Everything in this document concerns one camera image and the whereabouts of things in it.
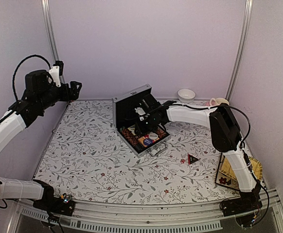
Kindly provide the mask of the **aluminium poker case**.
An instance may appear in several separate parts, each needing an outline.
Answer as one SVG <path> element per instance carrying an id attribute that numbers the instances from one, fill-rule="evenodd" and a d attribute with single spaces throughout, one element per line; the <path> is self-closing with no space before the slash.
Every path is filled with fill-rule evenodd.
<path id="1" fill-rule="evenodd" d="M 166 106 L 151 94 L 145 84 L 112 98 L 113 123 L 116 133 L 140 158 L 149 153 L 157 156 L 167 149 L 170 134 L 165 128 Z"/>

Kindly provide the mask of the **black red triangle card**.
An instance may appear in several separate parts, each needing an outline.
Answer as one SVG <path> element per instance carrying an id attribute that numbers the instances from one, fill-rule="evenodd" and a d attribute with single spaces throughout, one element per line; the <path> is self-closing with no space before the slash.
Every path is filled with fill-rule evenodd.
<path id="1" fill-rule="evenodd" d="M 188 153 L 188 164 L 191 165 L 195 162 L 199 161 L 199 158 L 194 157 L 193 155 Z"/>

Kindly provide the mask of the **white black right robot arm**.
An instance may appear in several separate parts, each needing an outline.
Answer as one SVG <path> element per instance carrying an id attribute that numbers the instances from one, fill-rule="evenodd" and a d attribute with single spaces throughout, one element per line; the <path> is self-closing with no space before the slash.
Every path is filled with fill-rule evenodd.
<path id="1" fill-rule="evenodd" d="M 244 151 L 245 143 L 239 124 L 233 114 L 234 107 L 225 103 L 217 106 L 199 107 L 195 105 L 167 101 L 164 104 L 140 103 L 136 112 L 136 134 L 147 134 L 158 125 L 168 122 L 185 122 L 208 127 L 211 131 L 213 147 L 223 153 L 237 178 L 240 195 L 237 207 L 247 212 L 256 204 L 261 185 L 254 175 L 251 161 Z"/>

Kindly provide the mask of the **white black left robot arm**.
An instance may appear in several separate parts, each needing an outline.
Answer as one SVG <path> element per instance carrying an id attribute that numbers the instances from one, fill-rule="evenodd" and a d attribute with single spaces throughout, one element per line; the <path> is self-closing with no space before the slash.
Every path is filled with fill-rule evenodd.
<path id="1" fill-rule="evenodd" d="M 43 116 L 48 107 L 58 101 L 71 101 L 79 98 L 82 84 L 76 81 L 70 84 L 44 84 L 39 89 L 35 84 L 26 88 L 20 100 L 12 104 L 0 119 L 0 152 L 24 129 L 28 128 L 38 116 Z M 22 181 L 0 177 L 0 200 L 30 199 L 39 200 L 48 211 L 58 207 L 53 196 L 53 188 L 41 181 Z"/>

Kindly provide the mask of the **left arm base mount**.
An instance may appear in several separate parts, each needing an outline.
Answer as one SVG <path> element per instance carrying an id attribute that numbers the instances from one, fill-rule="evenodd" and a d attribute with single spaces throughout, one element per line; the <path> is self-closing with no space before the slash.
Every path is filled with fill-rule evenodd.
<path id="1" fill-rule="evenodd" d="M 54 188 L 47 183 L 39 180 L 33 180 L 43 188 L 42 199 L 34 200 L 33 207 L 50 213 L 72 216 L 75 208 L 75 201 L 72 196 L 64 193 L 60 197 L 54 195 Z"/>

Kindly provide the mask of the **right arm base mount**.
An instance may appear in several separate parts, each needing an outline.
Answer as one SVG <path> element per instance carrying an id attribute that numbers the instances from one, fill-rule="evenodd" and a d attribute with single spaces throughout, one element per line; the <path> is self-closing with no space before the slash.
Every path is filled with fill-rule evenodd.
<path id="1" fill-rule="evenodd" d="M 225 199 L 220 202 L 219 208 L 224 216 L 237 215 L 262 208 L 260 189 L 252 192 L 239 191 L 239 198 Z"/>

